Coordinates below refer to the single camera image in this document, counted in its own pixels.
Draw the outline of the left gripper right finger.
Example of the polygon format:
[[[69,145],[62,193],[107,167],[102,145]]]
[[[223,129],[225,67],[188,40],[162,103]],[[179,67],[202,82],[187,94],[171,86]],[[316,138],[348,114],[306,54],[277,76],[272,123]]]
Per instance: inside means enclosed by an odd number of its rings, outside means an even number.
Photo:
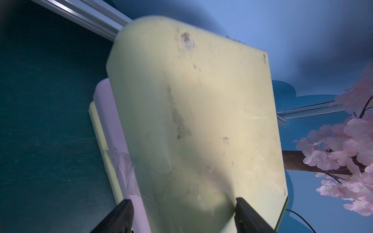
[[[276,232],[244,198],[236,198],[236,201],[234,220],[238,233]]]

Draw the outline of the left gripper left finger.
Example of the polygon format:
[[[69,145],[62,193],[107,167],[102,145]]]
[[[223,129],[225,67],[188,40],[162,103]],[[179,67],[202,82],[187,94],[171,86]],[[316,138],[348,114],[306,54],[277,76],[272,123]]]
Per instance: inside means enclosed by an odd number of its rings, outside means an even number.
[[[134,207],[130,199],[121,201],[91,233],[131,233]]]

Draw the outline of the yellow-green drawer cabinet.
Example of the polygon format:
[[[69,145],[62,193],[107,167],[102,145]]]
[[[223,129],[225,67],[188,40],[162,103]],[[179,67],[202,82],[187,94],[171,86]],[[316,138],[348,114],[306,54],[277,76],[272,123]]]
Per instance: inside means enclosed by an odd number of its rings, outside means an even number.
[[[235,233],[246,201],[276,231],[288,200],[266,52],[162,16],[115,37],[89,106],[129,233]]]

